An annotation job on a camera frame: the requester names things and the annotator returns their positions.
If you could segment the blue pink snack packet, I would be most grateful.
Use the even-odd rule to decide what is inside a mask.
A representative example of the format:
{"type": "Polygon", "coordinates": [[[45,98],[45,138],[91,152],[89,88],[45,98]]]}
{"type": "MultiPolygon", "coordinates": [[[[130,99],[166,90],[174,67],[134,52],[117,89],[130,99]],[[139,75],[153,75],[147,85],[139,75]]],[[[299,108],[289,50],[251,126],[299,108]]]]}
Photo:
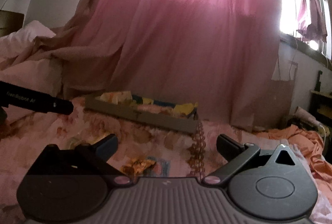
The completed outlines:
{"type": "Polygon", "coordinates": [[[155,158],[148,156],[147,160],[152,160],[155,163],[145,170],[145,175],[148,177],[169,177],[170,162],[162,158],[155,158]]]}

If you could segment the cream orange snack packet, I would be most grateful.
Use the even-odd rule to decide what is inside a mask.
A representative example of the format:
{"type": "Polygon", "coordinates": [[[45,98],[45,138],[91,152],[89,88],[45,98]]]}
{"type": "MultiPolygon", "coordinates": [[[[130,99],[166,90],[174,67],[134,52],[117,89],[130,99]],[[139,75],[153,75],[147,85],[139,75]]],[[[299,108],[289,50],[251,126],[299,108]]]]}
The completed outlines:
{"type": "Polygon", "coordinates": [[[118,105],[119,103],[132,100],[132,94],[130,91],[118,91],[118,92],[105,92],[96,97],[97,100],[113,103],[118,105]]]}

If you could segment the pale pink pillow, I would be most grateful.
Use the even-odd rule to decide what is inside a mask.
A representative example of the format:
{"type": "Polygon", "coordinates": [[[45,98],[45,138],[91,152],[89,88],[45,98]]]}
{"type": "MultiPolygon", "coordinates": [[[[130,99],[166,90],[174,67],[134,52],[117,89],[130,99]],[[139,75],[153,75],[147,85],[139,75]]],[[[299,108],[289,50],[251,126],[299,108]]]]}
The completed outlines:
{"type": "Polygon", "coordinates": [[[37,46],[55,33],[38,21],[1,37],[1,81],[57,96],[62,65],[58,59],[39,58],[37,46]]]}

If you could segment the orange crumpled cloth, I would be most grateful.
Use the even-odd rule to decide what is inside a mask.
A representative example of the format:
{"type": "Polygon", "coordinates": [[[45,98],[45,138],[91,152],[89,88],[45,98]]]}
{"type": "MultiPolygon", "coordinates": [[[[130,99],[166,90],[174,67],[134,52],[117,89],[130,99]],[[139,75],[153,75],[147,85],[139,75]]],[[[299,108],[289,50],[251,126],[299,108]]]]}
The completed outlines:
{"type": "Polygon", "coordinates": [[[288,140],[291,145],[298,146],[307,160],[318,189],[331,203],[331,164],[323,159],[323,140],[317,132],[302,130],[291,125],[282,130],[271,129],[267,132],[258,132],[256,135],[270,140],[288,140]]]}

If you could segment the dark wooden headboard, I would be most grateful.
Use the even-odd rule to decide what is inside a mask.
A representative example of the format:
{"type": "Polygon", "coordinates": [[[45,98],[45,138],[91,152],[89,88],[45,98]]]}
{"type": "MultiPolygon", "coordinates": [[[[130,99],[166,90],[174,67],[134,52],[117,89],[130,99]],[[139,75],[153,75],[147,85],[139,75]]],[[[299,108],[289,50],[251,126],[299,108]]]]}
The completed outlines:
{"type": "Polygon", "coordinates": [[[0,11],[0,37],[7,36],[23,27],[24,14],[12,11],[0,11]]]}

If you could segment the gold brown snack packet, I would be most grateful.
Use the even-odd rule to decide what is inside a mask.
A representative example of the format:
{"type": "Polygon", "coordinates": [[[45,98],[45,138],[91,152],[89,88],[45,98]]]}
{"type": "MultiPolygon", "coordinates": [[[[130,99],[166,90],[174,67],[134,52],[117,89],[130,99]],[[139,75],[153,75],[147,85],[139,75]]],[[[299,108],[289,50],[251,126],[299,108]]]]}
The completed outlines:
{"type": "Polygon", "coordinates": [[[121,167],[120,171],[129,177],[136,177],[142,175],[145,170],[152,167],[155,163],[156,161],[151,159],[131,159],[121,167]]]}

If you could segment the pink floral bedsheet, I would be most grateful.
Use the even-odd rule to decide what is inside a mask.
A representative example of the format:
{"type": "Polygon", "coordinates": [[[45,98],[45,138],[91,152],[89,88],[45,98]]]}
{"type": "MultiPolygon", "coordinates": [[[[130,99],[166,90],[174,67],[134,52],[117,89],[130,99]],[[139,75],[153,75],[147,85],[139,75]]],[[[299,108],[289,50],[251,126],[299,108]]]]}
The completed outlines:
{"type": "MultiPolygon", "coordinates": [[[[315,181],[306,158],[288,140],[270,140],[209,121],[201,121],[192,135],[163,130],[86,111],[84,99],[79,97],[74,99],[74,111],[69,116],[15,109],[15,115],[1,128],[1,223],[24,222],[16,190],[46,145],[72,149],[84,142],[95,143],[110,133],[119,140],[118,151],[109,161],[117,169],[131,159],[153,156],[170,162],[170,177],[203,178],[225,164],[217,152],[216,139],[219,134],[226,134],[239,143],[254,143],[267,150],[279,144],[289,145],[315,181]]],[[[311,219],[315,223],[331,223],[331,203],[319,189],[318,194],[311,219]]]]}

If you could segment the dark side table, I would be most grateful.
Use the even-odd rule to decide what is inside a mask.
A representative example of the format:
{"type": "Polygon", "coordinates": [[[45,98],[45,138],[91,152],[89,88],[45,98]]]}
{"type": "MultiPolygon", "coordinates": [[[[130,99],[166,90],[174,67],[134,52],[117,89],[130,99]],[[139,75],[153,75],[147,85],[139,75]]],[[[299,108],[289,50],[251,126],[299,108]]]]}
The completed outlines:
{"type": "Polygon", "coordinates": [[[309,112],[316,118],[317,121],[327,126],[331,131],[331,92],[321,92],[321,76],[322,71],[319,70],[315,88],[314,90],[310,90],[311,100],[309,112]]]}

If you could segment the grey snack tray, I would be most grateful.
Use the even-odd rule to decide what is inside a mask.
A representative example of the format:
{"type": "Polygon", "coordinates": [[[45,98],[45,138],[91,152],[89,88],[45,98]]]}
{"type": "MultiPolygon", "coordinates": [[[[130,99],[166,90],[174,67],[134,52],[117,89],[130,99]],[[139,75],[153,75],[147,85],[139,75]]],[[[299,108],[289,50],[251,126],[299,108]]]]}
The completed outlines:
{"type": "Polygon", "coordinates": [[[128,105],[115,105],[97,100],[94,95],[85,97],[85,108],[98,113],[112,115],[136,123],[149,124],[159,128],[165,128],[186,133],[195,133],[199,126],[198,116],[190,118],[176,118],[166,114],[156,114],[149,111],[140,111],[128,105]]]}

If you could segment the yellow snack packet in tray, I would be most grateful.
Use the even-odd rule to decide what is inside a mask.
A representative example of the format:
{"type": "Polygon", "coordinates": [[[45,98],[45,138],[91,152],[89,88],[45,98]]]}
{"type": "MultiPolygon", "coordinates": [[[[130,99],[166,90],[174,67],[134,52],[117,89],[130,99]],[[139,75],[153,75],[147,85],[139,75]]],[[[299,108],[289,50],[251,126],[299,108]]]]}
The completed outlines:
{"type": "Polygon", "coordinates": [[[183,117],[189,118],[192,115],[195,115],[197,112],[198,103],[184,103],[181,105],[176,105],[173,110],[176,114],[179,114],[183,117]]]}

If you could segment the pink curtain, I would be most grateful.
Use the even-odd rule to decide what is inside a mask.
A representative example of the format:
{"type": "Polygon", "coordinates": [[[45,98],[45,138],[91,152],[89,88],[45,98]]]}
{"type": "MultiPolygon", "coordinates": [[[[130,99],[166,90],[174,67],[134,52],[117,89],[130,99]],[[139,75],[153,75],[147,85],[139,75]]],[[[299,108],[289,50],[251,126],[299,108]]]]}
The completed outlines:
{"type": "Polygon", "coordinates": [[[60,61],[65,98],[130,91],[270,128],[289,105],[273,99],[280,14],[281,0],[80,0],[36,55],[60,61]]]}

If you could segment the bright window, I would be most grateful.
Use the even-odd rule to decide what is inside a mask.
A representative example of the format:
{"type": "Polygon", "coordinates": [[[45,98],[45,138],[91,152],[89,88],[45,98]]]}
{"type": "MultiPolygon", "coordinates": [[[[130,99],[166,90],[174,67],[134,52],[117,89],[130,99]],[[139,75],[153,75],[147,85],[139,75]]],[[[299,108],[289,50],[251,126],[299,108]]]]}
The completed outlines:
{"type": "Polygon", "coordinates": [[[281,32],[331,59],[331,0],[282,0],[281,32]]]}

